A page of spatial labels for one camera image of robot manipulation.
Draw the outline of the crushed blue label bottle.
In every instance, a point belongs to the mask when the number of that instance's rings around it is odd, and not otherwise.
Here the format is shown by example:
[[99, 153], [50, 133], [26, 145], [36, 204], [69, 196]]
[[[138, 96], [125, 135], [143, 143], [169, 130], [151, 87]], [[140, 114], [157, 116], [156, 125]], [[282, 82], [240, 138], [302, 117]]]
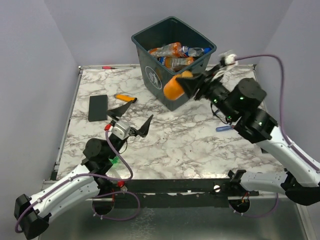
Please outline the crushed blue label bottle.
[[188, 46], [182, 46], [182, 52], [186, 57], [201, 57], [208, 52], [210, 52], [212, 49], [210, 47], [201, 48], [201, 47], [188, 47]]

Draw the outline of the black rectangular block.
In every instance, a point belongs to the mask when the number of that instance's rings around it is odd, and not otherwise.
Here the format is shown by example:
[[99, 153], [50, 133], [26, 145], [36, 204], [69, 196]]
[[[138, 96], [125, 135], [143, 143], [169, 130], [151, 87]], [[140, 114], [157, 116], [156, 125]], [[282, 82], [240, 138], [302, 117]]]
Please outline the black rectangular block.
[[108, 96], [93, 95], [89, 98], [88, 121], [100, 122], [107, 120]]

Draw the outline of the orange crushed bottle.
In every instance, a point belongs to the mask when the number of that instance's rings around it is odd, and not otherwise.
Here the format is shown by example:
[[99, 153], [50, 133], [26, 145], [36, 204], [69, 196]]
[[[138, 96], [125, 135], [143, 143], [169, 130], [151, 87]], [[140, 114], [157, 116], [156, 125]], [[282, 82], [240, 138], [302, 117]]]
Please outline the orange crushed bottle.
[[193, 57], [179, 58], [166, 56], [162, 58], [161, 63], [169, 70], [178, 72], [186, 66], [191, 65], [194, 61], [195, 60]]

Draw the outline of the black mounting rail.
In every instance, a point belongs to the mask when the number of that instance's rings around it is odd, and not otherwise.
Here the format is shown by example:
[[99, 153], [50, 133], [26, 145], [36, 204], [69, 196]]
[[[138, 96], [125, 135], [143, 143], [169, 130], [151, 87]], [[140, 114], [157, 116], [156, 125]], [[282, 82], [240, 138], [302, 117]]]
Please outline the black mounting rail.
[[124, 186], [141, 208], [227, 208], [228, 198], [240, 200], [247, 192], [228, 178], [132, 179]]

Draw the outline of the blue screwdriver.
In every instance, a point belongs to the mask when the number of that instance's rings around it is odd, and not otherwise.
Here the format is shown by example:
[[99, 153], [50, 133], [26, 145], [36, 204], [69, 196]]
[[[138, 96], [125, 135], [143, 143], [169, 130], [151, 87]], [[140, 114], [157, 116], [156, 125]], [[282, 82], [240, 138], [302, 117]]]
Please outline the blue screwdriver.
[[224, 131], [232, 130], [233, 128], [234, 127], [231, 125], [226, 125], [226, 126], [217, 127], [215, 130], [216, 130], [216, 132], [224, 132]]

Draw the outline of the orange utility knife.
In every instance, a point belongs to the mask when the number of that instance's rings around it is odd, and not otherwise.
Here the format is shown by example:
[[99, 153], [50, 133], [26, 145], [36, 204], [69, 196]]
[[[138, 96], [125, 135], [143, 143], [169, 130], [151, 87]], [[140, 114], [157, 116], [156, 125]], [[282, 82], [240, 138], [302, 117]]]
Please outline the orange utility knife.
[[128, 102], [135, 103], [138, 100], [136, 97], [131, 97], [123, 94], [116, 94], [114, 97], [120, 101], [127, 102], [127, 103]]

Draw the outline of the red label bottle front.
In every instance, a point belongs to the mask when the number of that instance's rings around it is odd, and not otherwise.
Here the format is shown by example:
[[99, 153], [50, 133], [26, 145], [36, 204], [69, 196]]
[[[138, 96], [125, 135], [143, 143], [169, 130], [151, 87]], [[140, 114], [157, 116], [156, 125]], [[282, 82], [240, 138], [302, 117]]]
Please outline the red label bottle front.
[[120, 174], [114, 170], [114, 169], [110, 169], [107, 172], [107, 176], [109, 178], [111, 178], [111, 181], [120, 189], [122, 189], [125, 186], [125, 181], [122, 180], [122, 177], [120, 176]]

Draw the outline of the orange label large bottle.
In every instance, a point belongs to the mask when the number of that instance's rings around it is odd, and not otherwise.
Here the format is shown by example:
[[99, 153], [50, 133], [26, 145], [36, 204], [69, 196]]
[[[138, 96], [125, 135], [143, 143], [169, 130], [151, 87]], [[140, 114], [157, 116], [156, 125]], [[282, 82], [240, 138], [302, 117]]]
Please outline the orange label large bottle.
[[176, 57], [184, 56], [183, 47], [180, 42], [174, 42], [162, 47], [150, 49], [148, 53], [156, 58], [159, 57]]

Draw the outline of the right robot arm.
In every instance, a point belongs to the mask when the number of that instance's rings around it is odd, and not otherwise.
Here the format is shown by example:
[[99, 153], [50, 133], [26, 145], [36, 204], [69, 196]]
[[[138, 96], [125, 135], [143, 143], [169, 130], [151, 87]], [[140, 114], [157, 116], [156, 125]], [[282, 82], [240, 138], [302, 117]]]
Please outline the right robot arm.
[[310, 206], [320, 201], [320, 164], [307, 157], [303, 160], [286, 142], [277, 121], [259, 106], [267, 93], [253, 78], [243, 78], [229, 91], [217, 71], [211, 69], [192, 77], [175, 80], [184, 93], [194, 100], [210, 101], [222, 112], [234, 130], [252, 144], [271, 154], [286, 169], [281, 173], [257, 173], [237, 170], [229, 189], [240, 196], [244, 192], [265, 191], [286, 195], [291, 201]]

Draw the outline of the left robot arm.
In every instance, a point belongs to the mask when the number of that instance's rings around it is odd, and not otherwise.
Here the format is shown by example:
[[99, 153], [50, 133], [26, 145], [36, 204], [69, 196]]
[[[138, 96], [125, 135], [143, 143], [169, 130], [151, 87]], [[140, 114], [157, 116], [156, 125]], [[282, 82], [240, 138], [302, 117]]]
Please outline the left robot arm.
[[153, 118], [150, 116], [139, 129], [131, 127], [120, 119], [131, 104], [128, 102], [107, 111], [111, 121], [104, 128], [105, 139], [89, 139], [83, 151], [85, 158], [68, 175], [32, 196], [22, 194], [15, 200], [14, 230], [17, 234], [24, 234], [26, 239], [32, 240], [73, 206], [98, 196], [106, 197], [112, 185], [121, 181], [120, 178], [107, 176], [115, 157], [119, 158], [130, 173], [125, 180], [130, 181], [133, 178], [131, 167], [119, 151], [128, 138], [146, 137]]

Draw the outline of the green crushed bottle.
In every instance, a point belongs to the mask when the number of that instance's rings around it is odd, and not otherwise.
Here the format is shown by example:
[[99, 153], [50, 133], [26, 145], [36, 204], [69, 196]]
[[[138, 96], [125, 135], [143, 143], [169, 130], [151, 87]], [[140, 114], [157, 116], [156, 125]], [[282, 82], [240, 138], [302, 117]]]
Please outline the green crushed bottle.
[[113, 164], [113, 165], [117, 165], [120, 162], [120, 158], [118, 156], [115, 156], [114, 158], [110, 158], [109, 161]]

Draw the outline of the red marker pen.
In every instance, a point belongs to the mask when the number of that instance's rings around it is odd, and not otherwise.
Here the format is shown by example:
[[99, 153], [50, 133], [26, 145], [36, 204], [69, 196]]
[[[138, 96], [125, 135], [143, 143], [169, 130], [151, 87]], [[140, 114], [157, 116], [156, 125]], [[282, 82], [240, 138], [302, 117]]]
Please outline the red marker pen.
[[116, 67], [111, 67], [111, 66], [102, 66], [101, 69], [103, 70], [116, 70]]

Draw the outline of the small orange bottle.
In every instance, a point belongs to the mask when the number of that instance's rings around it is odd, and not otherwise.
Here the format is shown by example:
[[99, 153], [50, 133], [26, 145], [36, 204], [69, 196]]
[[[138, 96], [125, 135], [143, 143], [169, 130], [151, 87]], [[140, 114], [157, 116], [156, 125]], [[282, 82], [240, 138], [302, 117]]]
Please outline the small orange bottle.
[[172, 77], [172, 79], [163, 88], [164, 96], [170, 101], [175, 101], [178, 98], [180, 98], [185, 92], [177, 82], [177, 78], [192, 78], [192, 77], [193, 77], [192, 72], [188, 70]]

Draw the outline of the black box right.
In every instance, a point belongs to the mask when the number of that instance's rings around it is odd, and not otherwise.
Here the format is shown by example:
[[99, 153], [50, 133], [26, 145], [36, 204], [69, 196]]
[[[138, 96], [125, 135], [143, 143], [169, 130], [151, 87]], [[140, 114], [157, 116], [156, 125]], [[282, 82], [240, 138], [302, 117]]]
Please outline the black box right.
[[263, 148], [261, 148], [261, 152], [262, 152], [263, 154], [268, 154], [268, 151], [264, 150]]

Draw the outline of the dark green plastic bin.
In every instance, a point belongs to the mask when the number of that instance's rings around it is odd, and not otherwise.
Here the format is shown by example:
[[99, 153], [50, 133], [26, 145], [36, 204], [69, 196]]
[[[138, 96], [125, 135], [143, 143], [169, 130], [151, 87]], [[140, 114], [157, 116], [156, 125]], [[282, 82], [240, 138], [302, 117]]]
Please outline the dark green plastic bin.
[[[217, 50], [212, 41], [175, 16], [169, 16], [135, 33], [131, 36], [131, 40], [136, 45], [144, 85], [170, 111], [181, 107], [189, 99], [183, 94], [177, 100], [168, 100], [164, 95], [165, 85], [183, 71], [190, 71], [193, 74], [204, 72], [211, 54]], [[187, 47], [210, 48], [210, 51], [196, 58], [194, 63], [182, 70], [174, 72], [148, 53], [150, 49], [174, 42], [180, 42]]]

